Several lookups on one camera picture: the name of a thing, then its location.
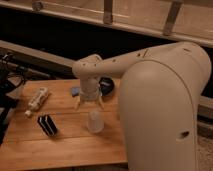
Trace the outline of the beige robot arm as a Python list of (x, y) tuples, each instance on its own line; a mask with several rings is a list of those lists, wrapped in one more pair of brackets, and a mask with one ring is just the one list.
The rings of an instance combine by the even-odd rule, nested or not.
[(211, 75), (199, 45), (177, 42), (76, 61), (80, 99), (99, 99), (101, 77), (120, 79), (118, 111), (129, 171), (198, 171), (197, 111)]

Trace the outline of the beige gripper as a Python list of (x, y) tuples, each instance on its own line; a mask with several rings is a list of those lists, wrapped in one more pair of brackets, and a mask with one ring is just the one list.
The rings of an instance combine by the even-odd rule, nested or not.
[[(103, 109), (102, 98), (99, 97), (99, 80), (95, 78), (81, 79), (80, 80), (80, 97), (83, 101), (96, 101), (98, 105)], [(81, 100), (80, 97), (76, 99), (74, 109), (78, 110)]]

